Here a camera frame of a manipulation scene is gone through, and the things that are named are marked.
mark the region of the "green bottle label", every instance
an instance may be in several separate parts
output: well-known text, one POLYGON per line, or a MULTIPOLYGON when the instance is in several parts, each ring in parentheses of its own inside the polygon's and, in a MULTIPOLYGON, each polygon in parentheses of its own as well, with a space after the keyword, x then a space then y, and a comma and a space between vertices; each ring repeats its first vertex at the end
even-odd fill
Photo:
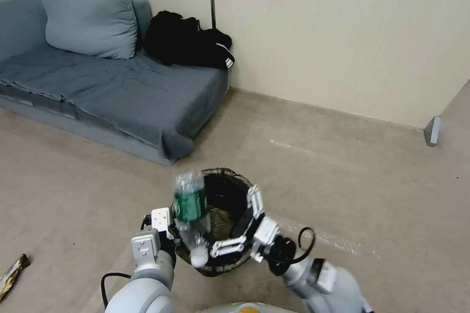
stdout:
POLYGON ((175 193, 175 213, 179 221, 198 220, 208 212, 206 190, 193 193, 175 193))

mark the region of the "robotic arm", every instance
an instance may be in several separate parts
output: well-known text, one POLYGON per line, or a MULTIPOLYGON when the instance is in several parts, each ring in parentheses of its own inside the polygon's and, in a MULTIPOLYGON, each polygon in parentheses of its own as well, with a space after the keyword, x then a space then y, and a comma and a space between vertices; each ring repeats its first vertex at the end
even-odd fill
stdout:
MULTIPOLYGON (((265 215, 258 186, 247 194, 248 209, 233 234, 233 239, 216 241, 210 247, 211 257, 243 251, 251 245, 251 257, 257 262, 265 259, 269 269, 282 277, 286 286, 299 296, 310 313, 371 313, 353 276, 345 269, 334 267, 325 259, 310 259, 314 245, 303 250, 280 234, 278 224, 265 215)), ((174 278, 176 255, 169 208, 152 211, 151 226, 144 227, 131 240, 137 266, 130 281, 118 291, 106 308, 106 313, 173 313, 170 290, 174 278)), ((266 313, 282 312, 263 305, 266 313)), ((209 309, 207 312, 230 312, 209 309)))

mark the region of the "bottle cap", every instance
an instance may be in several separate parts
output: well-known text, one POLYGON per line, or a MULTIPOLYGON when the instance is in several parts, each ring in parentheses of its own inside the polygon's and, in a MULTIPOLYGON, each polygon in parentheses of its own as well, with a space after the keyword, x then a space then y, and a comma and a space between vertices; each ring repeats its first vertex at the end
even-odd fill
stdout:
POLYGON ((207 248, 203 246, 198 246, 191 251, 189 255, 191 259, 191 265, 195 268, 203 267, 205 263, 209 260, 209 255, 207 253, 207 248))

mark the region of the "black bag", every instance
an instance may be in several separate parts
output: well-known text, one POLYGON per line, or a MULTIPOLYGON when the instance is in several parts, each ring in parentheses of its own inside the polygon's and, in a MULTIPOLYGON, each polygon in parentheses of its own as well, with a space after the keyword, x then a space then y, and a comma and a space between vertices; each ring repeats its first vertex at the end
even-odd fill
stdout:
POLYGON ((150 20, 143 48, 165 65, 229 69, 235 62, 232 39, 218 29, 202 30, 194 17, 161 11, 150 20))

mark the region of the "plastic water bottle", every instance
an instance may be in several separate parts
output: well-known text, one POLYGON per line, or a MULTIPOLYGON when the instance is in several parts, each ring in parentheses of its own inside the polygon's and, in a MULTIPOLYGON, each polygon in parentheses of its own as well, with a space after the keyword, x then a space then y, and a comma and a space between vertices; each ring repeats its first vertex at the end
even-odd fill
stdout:
POLYGON ((207 207, 204 176, 191 171, 175 178, 175 224, 181 240, 190 251, 191 265, 204 266, 209 260, 207 243, 202 237, 211 230, 211 218, 207 207))

